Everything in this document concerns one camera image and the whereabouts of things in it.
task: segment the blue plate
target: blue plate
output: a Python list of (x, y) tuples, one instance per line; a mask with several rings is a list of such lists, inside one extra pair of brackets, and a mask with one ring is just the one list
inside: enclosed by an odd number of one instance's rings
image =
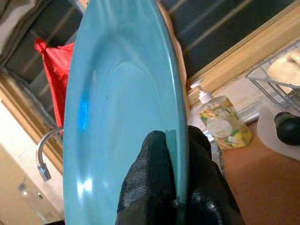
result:
[(113, 225), (123, 180), (146, 135), (166, 133), (186, 202), (188, 139), (171, 38), (152, 0), (92, 0), (68, 81), (64, 199), (68, 224)]

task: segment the dish drying rack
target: dish drying rack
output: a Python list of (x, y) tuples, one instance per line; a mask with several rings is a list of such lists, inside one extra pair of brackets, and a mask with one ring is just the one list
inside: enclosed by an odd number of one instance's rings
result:
[[(272, 102), (282, 108), (291, 107), (300, 114), (300, 86), (292, 84), (281, 83), (269, 78), (267, 68), (270, 67), (273, 61), (283, 54), (293, 51), (300, 47), (300, 40), (293, 45), (288, 46), (285, 50), (280, 52), (277, 56), (269, 61), (263, 62), (258, 67), (254, 68), (245, 77), (249, 79), (259, 90), (261, 90)], [(259, 69), (259, 77), (254, 76), (255, 70)], [(286, 93), (282, 87), (291, 88), (290, 93)]]

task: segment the chrome faucet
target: chrome faucet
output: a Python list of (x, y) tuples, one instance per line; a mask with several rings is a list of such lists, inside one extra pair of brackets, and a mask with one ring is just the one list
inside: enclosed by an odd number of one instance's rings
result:
[(43, 178), (44, 182), (46, 182), (47, 180), (50, 180), (51, 175), (46, 166), (46, 163), (44, 163), (44, 160), (43, 160), (43, 146), (49, 137), (51, 137), (53, 134), (56, 134), (56, 133), (62, 131), (63, 129), (64, 129), (63, 127), (59, 127), (59, 128), (50, 130), (47, 134), (45, 134), (42, 137), (42, 139), (40, 140), (40, 142), (37, 145), (37, 153), (36, 153), (37, 168), (38, 168), (39, 173), (40, 173), (41, 177)]

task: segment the red cloth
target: red cloth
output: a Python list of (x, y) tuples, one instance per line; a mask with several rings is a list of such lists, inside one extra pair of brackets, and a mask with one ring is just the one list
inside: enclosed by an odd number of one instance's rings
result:
[(36, 38), (34, 48), (43, 57), (45, 73), (51, 88), (56, 124), (58, 127), (62, 127), (74, 43), (50, 48), (43, 40)]

